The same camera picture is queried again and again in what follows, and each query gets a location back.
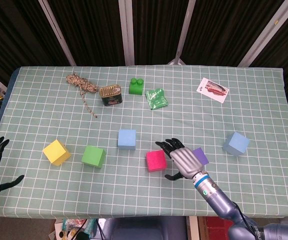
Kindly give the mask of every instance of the canned food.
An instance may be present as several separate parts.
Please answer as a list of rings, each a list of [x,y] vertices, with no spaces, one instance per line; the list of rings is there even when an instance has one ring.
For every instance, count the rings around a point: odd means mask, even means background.
[[[123,101],[122,90],[118,84],[100,88],[99,95],[105,106],[120,104]]]

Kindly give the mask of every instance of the green toy brick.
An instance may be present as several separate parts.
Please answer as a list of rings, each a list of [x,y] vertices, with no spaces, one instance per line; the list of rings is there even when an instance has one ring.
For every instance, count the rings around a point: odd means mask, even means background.
[[[129,83],[128,93],[135,94],[135,95],[142,95],[143,87],[144,87],[143,79],[132,78]]]
[[[106,152],[103,149],[95,146],[86,146],[82,163],[101,168],[105,157]]]

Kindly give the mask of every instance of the green grid tablecloth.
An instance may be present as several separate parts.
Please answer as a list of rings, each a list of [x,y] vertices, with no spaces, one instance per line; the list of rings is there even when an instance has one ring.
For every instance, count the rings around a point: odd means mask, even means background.
[[[76,72],[99,86],[120,84],[123,103],[103,106],[87,93],[98,118],[83,107],[79,90],[66,82]],[[283,71],[216,66],[22,67],[0,123],[10,139],[0,165],[0,183],[24,174],[0,192],[0,216],[74,218],[86,216],[200,215],[214,212],[188,179],[168,181],[177,169],[148,173],[146,152],[155,141],[177,137],[202,147],[206,170],[248,216],[288,216],[288,103]],[[150,110],[144,95],[129,95],[131,78],[145,90],[163,88],[168,106]],[[206,77],[229,88],[223,104],[196,89]],[[136,150],[117,148],[119,129],[136,130]],[[243,156],[222,145],[234,131],[250,139]],[[42,150],[55,139],[72,156],[51,165]],[[105,149],[102,168],[81,163],[85,146]]]

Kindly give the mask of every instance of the white card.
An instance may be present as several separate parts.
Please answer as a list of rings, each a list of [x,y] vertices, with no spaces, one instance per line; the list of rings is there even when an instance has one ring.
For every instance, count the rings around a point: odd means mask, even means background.
[[[229,89],[203,77],[196,92],[208,96],[222,104],[229,93]]]

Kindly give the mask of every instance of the purple cube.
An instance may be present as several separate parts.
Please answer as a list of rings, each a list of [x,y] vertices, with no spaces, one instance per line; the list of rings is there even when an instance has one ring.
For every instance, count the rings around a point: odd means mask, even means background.
[[[207,159],[207,157],[205,156],[202,148],[197,148],[193,151],[195,157],[199,160],[199,162],[202,164],[202,165],[206,165],[209,163],[209,160]]]

